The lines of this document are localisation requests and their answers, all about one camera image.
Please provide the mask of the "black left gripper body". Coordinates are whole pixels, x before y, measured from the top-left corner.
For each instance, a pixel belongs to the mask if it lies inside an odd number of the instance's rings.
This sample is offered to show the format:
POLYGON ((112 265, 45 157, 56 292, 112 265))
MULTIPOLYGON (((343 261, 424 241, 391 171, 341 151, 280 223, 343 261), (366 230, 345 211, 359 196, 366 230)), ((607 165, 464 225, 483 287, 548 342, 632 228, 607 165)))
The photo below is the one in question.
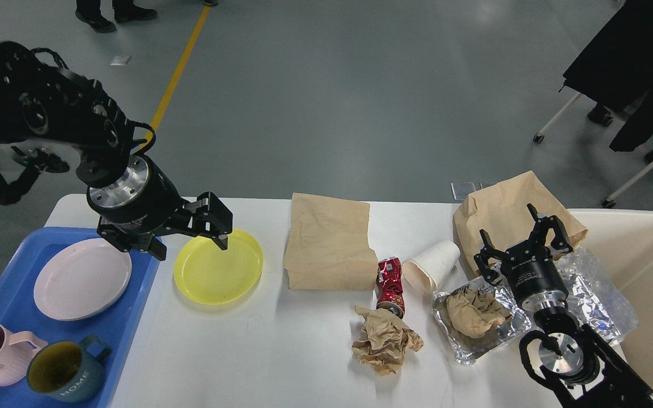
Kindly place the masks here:
POLYGON ((130 156, 119 179, 87 191, 88 205, 100 216, 98 234, 124 252, 133 249, 129 236, 166 234, 165 224, 184 201, 147 155, 130 156))

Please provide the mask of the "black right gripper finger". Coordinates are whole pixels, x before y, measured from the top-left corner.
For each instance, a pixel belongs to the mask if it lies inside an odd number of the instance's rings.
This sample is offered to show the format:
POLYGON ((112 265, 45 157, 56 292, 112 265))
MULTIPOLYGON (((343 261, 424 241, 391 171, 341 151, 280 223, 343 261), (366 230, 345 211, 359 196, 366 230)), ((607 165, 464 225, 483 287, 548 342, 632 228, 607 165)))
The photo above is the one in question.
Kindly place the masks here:
POLYGON ((490 240, 488 232, 484 229, 480 230, 480 237, 482 239, 483 246, 480 249, 479 253, 474 255, 474 261, 478 267, 482 279, 493 286, 497 286, 498 284, 507 284, 506 277, 501 274, 500 270, 495 271, 492 269, 489 266, 488 261, 490 259, 497 259, 498 261, 510 260, 510 254, 495 248, 490 240))
POLYGON ((531 203, 528 203, 527 207, 535 222, 526 246, 529 260, 546 260, 549 256, 561 256, 574 251, 565 226, 557 216, 546 216, 538 212, 531 203))

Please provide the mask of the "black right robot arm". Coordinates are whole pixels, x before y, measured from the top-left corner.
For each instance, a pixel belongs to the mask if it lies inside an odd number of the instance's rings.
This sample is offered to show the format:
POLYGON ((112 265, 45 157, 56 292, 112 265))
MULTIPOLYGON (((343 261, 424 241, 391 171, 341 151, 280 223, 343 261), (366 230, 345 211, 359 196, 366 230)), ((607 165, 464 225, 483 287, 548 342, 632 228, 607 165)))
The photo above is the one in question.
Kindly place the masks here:
POLYGON ((567 309, 569 295, 554 256, 573 252, 557 216, 528 211, 534 220, 529 237, 504 251, 485 230, 474 256, 485 282, 506 279, 516 304, 531 313, 537 329, 519 341, 524 369, 551 390, 564 407, 653 407, 653 390, 590 325, 567 309))

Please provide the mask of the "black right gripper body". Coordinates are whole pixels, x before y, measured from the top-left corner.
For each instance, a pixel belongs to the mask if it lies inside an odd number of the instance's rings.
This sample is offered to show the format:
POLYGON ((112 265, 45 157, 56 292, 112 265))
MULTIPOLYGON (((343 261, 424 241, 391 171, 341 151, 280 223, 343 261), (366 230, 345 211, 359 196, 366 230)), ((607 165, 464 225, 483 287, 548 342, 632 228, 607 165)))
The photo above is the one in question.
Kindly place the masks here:
POLYGON ((559 241, 559 248, 523 241, 501 256, 501 273, 506 277, 516 304, 526 312, 544 308, 566 308, 567 287, 554 263, 554 253, 570 253, 570 243, 559 241))

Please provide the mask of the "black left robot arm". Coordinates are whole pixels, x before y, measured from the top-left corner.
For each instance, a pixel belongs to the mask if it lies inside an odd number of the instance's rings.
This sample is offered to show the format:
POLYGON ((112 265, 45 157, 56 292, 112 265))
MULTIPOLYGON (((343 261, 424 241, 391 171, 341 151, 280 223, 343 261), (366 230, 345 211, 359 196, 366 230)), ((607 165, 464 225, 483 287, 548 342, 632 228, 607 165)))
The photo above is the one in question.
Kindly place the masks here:
POLYGON ((167 248, 160 237, 173 234, 205 237, 226 250, 233 230, 228 207, 210 192, 194 202, 181 197, 147 156, 155 136, 134 134, 155 129, 128 119, 98 80, 72 72, 56 52, 47 65, 41 52, 0 42, 0 144, 37 140, 78 150, 76 176, 99 214, 97 232, 119 251, 162 261, 167 248))

